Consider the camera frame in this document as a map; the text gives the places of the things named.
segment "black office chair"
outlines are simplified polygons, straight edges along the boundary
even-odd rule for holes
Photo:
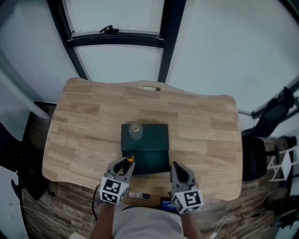
[[[26,188],[33,199],[38,200],[47,190],[50,191],[49,180],[43,176],[43,151],[37,150],[29,142],[20,142],[15,139],[0,123],[0,166],[13,172],[21,180],[21,184],[15,185],[11,180],[11,185],[17,197],[21,199],[21,190]]]
[[[266,156],[276,155],[279,163],[278,148],[275,146],[274,151],[266,152],[263,140],[258,137],[269,137],[294,103],[293,93],[285,87],[278,98],[269,101],[257,125],[242,132],[243,181],[251,181],[266,174]]]

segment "wooden tabletop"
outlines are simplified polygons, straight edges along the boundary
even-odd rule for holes
[[[242,141],[235,100],[158,82],[107,84],[71,78],[51,121],[43,175],[95,189],[108,164],[121,158],[121,124],[132,122],[168,124],[170,163],[181,162],[194,172],[204,199],[239,197]],[[156,205],[170,190],[169,172],[133,176],[130,192],[151,198],[127,196],[124,203]]]

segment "person's arm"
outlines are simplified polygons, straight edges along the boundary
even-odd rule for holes
[[[183,226],[183,232],[184,236],[188,239],[203,239],[203,235],[201,234],[201,231],[198,227],[198,225],[195,222],[195,218],[193,216],[193,213],[186,213],[182,214],[181,220],[182,220],[182,226]]]
[[[98,215],[90,239],[111,239],[114,218],[114,204],[104,203]]]

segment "white cable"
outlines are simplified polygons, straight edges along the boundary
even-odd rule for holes
[[[35,212],[37,212],[37,213],[39,213],[39,214],[43,215],[42,213],[40,213],[39,211],[36,211],[36,210],[34,210],[34,209],[31,209],[31,208],[28,208],[28,207],[24,207],[24,206],[20,206],[20,207],[23,207],[23,208],[29,209],[29,210],[31,210],[31,211],[35,211]],[[62,226],[64,226],[64,227],[66,227],[66,228],[70,229],[71,231],[75,232],[73,229],[71,229],[71,228],[69,228],[69,227],[67,227],[67,226],[65,226],[65,225],[63,225],[63,224],[61,224],[60,222],[57,222],[57,221],[55,221],[55,220],[53,220],[53,219],[51,219],[51,218],[47,217],[46,215],[43,215],[43,216],[44,216],[44,217],[46,217],[47,219],[50,219],[50,220],[52,220],[52,221],[54,221],[54,222],[56,222],[56,223],[58,223],[58,224],[60,224],[60,225],[62,225]]]
[[[219,220],[219,222],[218,222],[218,224],[217,224],[217,226],[216,226],[216,228],[215,228],[215,231],[214,231],[213,234],[209,237],[209,239],[214,239],[214,238],[217,236],[217,233],[220,231],[220,229],[221,229],[222,226],[225,224],[225,222],[226,222],[227,219],[228,219],[227,216],[223,216],[223,217]]]

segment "black window frame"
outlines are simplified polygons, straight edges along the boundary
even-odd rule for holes
[[[47,0],[48,6],[60,36],[77,73],[87,80],[86,73],[78,59],[74,47],[102,44],[138,45],[163,48],[158,82],[166,82],[178,31],[182,21],[186,0],[164,0],[159,35],[146,33],[113,32],[72,36],[63,0]]]

